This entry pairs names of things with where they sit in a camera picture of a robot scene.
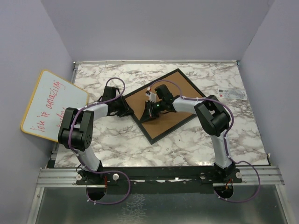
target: black frame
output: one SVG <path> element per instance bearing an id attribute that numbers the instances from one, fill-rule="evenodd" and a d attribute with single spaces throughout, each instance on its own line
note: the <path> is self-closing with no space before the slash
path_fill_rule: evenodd
<path id="1" fill-rule="evenodd" d="M 128 181 L 124 175 L 119 175 L 117 181 L 113 180 L 115 171 L 121 171 L 128 175 L 131 183 L 130 194 L 175 194 L 175 193 L 201 193 L 213 194 L 213 183 L 227 183 L 233 179 L 234 183 L 241 183 L 242 179 L 236 177 L 240 172 L 234 171 L 222 179 L 214 166 L 188 166 L 188 167 L 103 167 L 103 171 L 111 171 L 105 174 L 109 181 L 109 194 L 126 194 Z M 77 185 L 104 184 L 104 179 L 98 174 L 80 170 L 78 173 L 83 177 L 76 181 Z"/>
<path id="2" fill-rule="evenodd" d="M 190 80 L 188 79 L 188 77 L 180 70 L 180 69 L 175 69 L 174 71 L 167 73 L 164 76 L 161 76 L 160 78 L 155 79 L 154 81 L 147 83 L 146 85 L 138 88 L 137 90 L 129 93 L 128 95 L 124 96 L 124 98 L 126 99 L 127 97 L 130 97 L 132 95 L 134 95 L 135 93 L 139 92 L 140 90 L 149 87 L 152 83 L 154 83 L 155 81 L 164 79 L 176 72 L 179 72 L 180 75 L 202 96 L 202 97 L 206 97 L 205 94 L 203 94 L 202 91 L 199 90 L 199 88 L 196 87 L 196 85 Z M 190 120 L 192 120 L 193 118 L 197 117 L 196 114 L 192 114 L 189 117 L 187 117 L 186 119 L 182 120 L 181 122 L 177 123 L 175 126 L 171 127 L 170 129 L 168 129 L 167 131 L 163 132 L 162 134 L 158 135 L 155 138 L 151 138 L 150 135 L 147 133 L 147 131 L 145 130 L 145 128 L 143 127 L 143 125 L 139 122 L 138 118 L 135 116 L 135 114 L 131 115 L 131 117 L 133 118 L 134 122 L 138 125 L 139 129 L 142 131 L 142 133 L 144 134 L 144 136 L 146 137 L 146 139 L 149 141 L 149 143 L 152 145 L 154 143 L 156 143 L 157 141 L 161 140 L 162 138 L 164 138 L 165 136 L 167 136 L 168 134 L 170 134 L 171 132 L 177 130 L 179 127 L 181 127 L 182 125 L 186 124 L 187 122 L 189 122 Z"/>

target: wooden board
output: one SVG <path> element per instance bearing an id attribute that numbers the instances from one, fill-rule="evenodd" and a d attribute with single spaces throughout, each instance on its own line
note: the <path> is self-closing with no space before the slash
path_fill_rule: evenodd
<path id="1" fill-rule="evenodd" d="M 83 107 L 88 99 L 86 91 L 43 70 L 24 114 L 21 130 L 57 142 L 65 109 Z"/>
<path id="2" fill-rule="evenodd" d="M 186 77 L 186 75 L 180 69 L 174 70 L 167 75 L 154 80 L 153 82 L 157 80 L 168 80 L 175 82 L 180 86 L 184 96 L 186 97 L 205 97 L 205 95 L 190 81 L 190 79 Z M 126 102 L 134 111 L 134 115 L 132 116 L 134 121 L 137 123 L 151 144 L 157 142 L 164 136 L 168 135 L 189 120 L 196 117 L 196 115 L 187 112 L 167 113 L 161 114 L 160 117 L 155 120 L 140 123 L 139 120 L 145 108 L 145 101 L 149 99 L 145 95 L 145 92 L 147 87 L 149 87 L 153 82 L 125 96 Z M 157 86 L 162 84 L 167 86 L 173 96 L 179 95 L 179 89 L 175 85 L 168 82 L 156 83 L 152 86 L 152 89 L 155 89 Z"/>

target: red handwriting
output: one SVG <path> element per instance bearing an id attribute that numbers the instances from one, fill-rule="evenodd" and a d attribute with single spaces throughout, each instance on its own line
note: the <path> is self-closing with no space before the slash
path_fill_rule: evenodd
<path id="1" fill-rule="evenodd" d="M 47 98 L 47 104 L 46 104 L 47 108 L 52 109 L 52 106 L 54 106 L 54 99 L 57 97 L 57 94 L 62 86 L 64 87 L 65 90 L 65 85 L 61 84 L 58 81 L 53 82 L 53 88 L 50 88 L 50 94 Z"/>
<path id="2" fill-rule="evenodd" d="M 49 113 L 46 113 L 45 111 L 41 112 L 41 115 L 38 115 L 37 117 L 48 117 L 50 114 Z"/>
<path id="3" fill-rule="evenodd" d="M 60 127 L 61 126 L 61 123 L 62 123 L 62 119 L 64 118 L 64 112 L 65 112 L 65 108 L 63 107 L 62 108 L 63 111 L 61 111 L 60 113 L 57 113 L 56 115 L 59 117 L 59 124 L 56 125 L 56 127 Z"/>
<path id="4" fill-rule="evenodd" d="M 33 127 L 31 128 L 31 130 L 38 130 L 40 132 L 45 132 L 45 122 L 44 121 L 39 121 L 36 123 L 36 127 Z"/>

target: gray wall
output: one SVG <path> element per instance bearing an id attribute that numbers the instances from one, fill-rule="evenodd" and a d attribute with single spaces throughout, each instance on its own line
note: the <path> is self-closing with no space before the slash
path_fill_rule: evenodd
<path id="1" fill-rule="evenodd" d="M 271 161 L 299 221 L 299 1 L 276 0 L 241 60 L 240 72 Z"/>
<path id="2" fill-rule="evenodd" d="M 40 167 L 53 143 L 21 132 L 27 103 L 42 69 L 70 79 L 72 59 L 40 0 L 0 6 L 0 219 L 26 223 Z"/>
<path id="3" fill-rule="evenodd" d="M 75 61 L 240 60 L 274 0 L 42 0 Z"/>

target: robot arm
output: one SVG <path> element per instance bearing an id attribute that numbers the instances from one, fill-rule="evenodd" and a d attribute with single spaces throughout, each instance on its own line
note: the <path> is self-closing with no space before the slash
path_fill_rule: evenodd
<path id="1" fill-rule="evenodd" d="M 209 97 L 211 99 L 217 100 L 215 96 Z M 204 131 L 207 132 L 211 137 L 215 152 L 215 164 L 221 169 L 229 167 L 232 164 L 232 161 L 228 158 L 228 155 L 226 155 L 223 135 L 228 128 L 226 124 L 229 123 L 230 117 L 228 116 L 228 114 L 225 114 L 226 111 L 224 110 L 224 108 L 222 112 L 215 111 L 214 114 L 211 114 L 210 110 L 208 110 L 208 108 L 204 104 L 203 99 L 192 101 L 177 98 L 173 101 L 172 104 L 176 112 L 189 112 L 197 114 Z M 215 103 L 211 103 L 210 107 L 211 109 L 216 109 L 217 105 Z"/>
<path id="2" fill-rule="evenodd" d="M 196 114 L 204 131 L 210 135 L 214 152 L 215 152 L 215 167 L 221 172 L 222 176 L 227 176 L 235 165 L 228 158 L 230 155 L 228 147 L 228 155 L 225 150 L 224 133 L 229 127 L 230 116 L 227 111 L 218 103 L 198 98 L 197 100 L 183 99 L 180 96 L 173 96 L 166 85 L 160 85 L 155 88 L 158 95 L 158 102 L 146 101 L 145 110 L 140 119 L 141 122 L 147 122 L 159 117 L 162 111 L 167 112 L 189 112 Z M 217 97 L 210 95 L 207 99 L 217 100 Z"/>
<path id="3" fill-rule="evenodd" d="M 106 86 L 101 100 L 107 101 L 115 98 L 117 91 L 119 92 L 118 88 Z M 64 118 L 58 134 L 58 142 L 66 148 L 69 148 L 68 141 L 71 124 L 79 110 L 80 108 L 69 107 L 64 112 Z M 77 118 L 71 135 L 71 146 L 76 150 L 76 156 L 80 157 L 80 160 L 91 170 L 102 171 L 101 161 L 95 156 L 90 146 L 93 138 L 93 122 L 105 116 L 117 115 L 124 117 L 132 113 L 134 113 L 133 110 L 126 103 L 123 96 L 107 104 L 98 104 L 83 110 Z"/>

